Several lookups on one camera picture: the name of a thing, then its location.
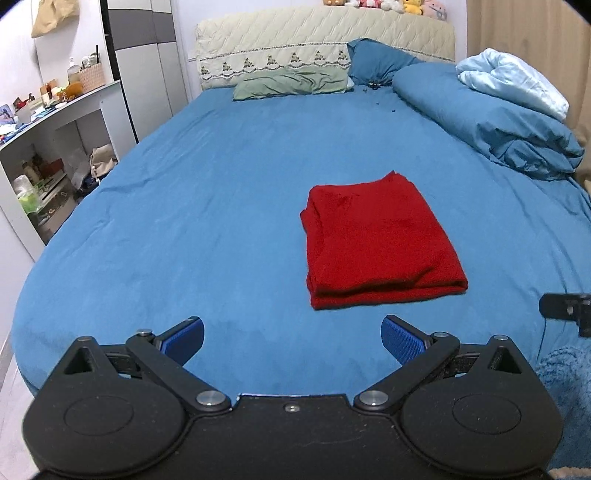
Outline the blue fluffy rug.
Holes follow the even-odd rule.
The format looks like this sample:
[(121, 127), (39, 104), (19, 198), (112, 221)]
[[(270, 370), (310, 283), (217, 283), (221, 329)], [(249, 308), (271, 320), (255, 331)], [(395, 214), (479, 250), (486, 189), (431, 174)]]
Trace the blue fluffy rug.
[(564, 422), (549, 466), (553, 479), (590, 478), (590, 353), (572, 346), (547, 355), (536, 368)]

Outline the cream quilted headboard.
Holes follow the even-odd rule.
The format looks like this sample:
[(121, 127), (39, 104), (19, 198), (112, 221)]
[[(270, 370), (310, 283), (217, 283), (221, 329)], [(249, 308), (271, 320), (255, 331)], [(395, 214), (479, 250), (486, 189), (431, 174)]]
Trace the cream quilted headboard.
[(453, 63), (455, 29), (429, 17), (353, 7), (294, 6), (232, 14), (197, 25), (200, 87), (231, 87), (277, 68), (351, 65), (348, 44), (368, 38), (421, 60)]

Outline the yellow plush toy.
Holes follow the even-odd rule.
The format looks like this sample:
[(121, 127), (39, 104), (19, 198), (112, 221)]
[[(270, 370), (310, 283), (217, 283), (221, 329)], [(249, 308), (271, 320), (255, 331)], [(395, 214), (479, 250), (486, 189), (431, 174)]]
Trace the yellow plush toy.
[(404, 11), (409, 14), (423, 15), (423, 0), (403, 0)]

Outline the white grey wardrobe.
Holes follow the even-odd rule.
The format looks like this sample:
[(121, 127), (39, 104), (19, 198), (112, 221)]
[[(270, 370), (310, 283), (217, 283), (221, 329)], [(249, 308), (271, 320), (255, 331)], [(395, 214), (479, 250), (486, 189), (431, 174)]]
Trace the white grey wardrobe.
[(170, 0), (100, 3), (113, 78), (138, 141), (187, 104)]

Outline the red knit sweater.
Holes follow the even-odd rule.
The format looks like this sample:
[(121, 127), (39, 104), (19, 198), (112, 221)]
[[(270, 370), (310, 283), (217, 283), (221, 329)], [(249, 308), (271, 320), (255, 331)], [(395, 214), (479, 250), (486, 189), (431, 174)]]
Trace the red knit sweater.
[(399, 173), (312, 187), (301, 224), (315, 310), (425, 301), (468, 289), (448, 235)]

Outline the light blue blanket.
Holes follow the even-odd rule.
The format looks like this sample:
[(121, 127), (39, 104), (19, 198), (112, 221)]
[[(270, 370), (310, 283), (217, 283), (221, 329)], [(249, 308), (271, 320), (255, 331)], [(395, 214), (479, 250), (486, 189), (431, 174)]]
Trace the light blue blanket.
[(565, 121), (570, 104), (538, 70), (521, 58), (487, 48), (456, 65), (458, 79), (480, 93), (495, 96)]

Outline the small white plush toy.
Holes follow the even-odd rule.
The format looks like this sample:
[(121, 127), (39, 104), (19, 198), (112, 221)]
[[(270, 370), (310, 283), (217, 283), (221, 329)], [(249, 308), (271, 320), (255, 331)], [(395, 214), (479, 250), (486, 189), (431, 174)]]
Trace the small white plush toy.
[(405, 13), (404, 6), (399, 0), (381, 0), (380, 8), (384, 11), (395, 11), (401, 14)]

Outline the blue bed sheet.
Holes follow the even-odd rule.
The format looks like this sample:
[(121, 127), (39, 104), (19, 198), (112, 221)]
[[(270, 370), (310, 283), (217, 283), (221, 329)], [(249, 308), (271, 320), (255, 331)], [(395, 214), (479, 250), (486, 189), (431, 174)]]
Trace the blue bed sheet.
[[(312, 309), (301, 210), (312, 187), (390, 172), (412, 181), (467, 274), (459, 296)], [(187, 369), (229, 396), (355, 395), (396, 368), (385, 316), (466, 343), (510, 336), (539, 362), (572, 346), (544, 293), (590, 289), (590, 203), (571, 182), (495, 164), (388, 88), (236, 102), (201, 94), (140, 142), (45, 247), (17, 302), (12, 344), (38, 390), (78, 337), (120, 344), (197, 316)]]

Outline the beige curtain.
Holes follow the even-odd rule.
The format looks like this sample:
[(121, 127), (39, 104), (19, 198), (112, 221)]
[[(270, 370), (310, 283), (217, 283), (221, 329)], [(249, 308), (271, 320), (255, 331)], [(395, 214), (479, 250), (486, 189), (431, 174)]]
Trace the beige curtain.
[(590, 23), (566, 1), (469, 1), (468, 57), (487, 48), (513, 54), (568, 100), (564, 122), (585, 149), (575, 179), (590, 189)]

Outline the brown plush toy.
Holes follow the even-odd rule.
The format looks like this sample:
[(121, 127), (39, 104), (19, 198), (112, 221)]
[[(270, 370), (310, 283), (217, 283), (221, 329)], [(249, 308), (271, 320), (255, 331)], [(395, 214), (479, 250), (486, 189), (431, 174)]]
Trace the brown plush toy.
[(322, 0), (325, 6), (345, 6), (346, 0)]

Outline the woven storage basket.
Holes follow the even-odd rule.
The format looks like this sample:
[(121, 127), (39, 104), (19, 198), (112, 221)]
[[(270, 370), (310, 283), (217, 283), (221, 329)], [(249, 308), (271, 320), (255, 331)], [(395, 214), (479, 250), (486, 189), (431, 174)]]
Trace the woven storage basket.
[(106, 84), (102, 66), (97, 63), (79, 72), (79, 81), (84, 94), (96, 90)]

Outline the green pillow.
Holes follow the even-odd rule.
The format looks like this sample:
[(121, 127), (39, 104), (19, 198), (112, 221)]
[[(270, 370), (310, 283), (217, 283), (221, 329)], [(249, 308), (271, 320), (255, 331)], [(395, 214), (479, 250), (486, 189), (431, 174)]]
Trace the green pillow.
[(270, 97), (346, 93), (355, 82), (348, 71), (335, 66), (279, 68), (245, 76), (233, 89), (233, 100), (259, 100)]

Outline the dark blue duvet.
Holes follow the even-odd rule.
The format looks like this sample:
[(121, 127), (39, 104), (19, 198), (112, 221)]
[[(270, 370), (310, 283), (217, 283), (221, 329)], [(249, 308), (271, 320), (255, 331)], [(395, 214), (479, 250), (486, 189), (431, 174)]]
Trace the dark blue duvet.
[(393, 90), (490, 161), (539, 180), (575, 173), (585, 150), (564, 123), (478, 92), (449, 63), (423, 62), (394, 73)]

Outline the white shelf desk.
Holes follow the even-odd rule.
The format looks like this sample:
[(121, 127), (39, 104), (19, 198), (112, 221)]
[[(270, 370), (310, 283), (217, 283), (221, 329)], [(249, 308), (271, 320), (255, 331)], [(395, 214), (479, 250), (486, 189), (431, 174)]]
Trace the white shelf desk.
[[(82, 149), (80, 135), (73, 131), (71, 125), (94, 112), (101, 113), (114, 154), (117, 159), (123, 159), (137, 140), (121, 83), (114, 81), (52, 110), (2, 144), (1, 165), (15, 161), (17, 154), (29, 146), (33, 146), (36, 153), (46, 160), (64, 159), (67, 154)], [(38, 260), (45, 243), (19, 204), (12, 181), (5, 171), (1, 172), (1, 210), (31, 259)]]

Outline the dark blue pillow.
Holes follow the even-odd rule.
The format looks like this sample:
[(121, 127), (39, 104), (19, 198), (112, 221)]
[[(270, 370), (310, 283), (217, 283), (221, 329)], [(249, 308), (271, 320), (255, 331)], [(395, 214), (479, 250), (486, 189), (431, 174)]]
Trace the dark blue pillow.
[(368, 38), (349, 42), (348, 52), (349, 78), (355, 85), (391, 86), (399, 70), (422, 63), (404, 50)]

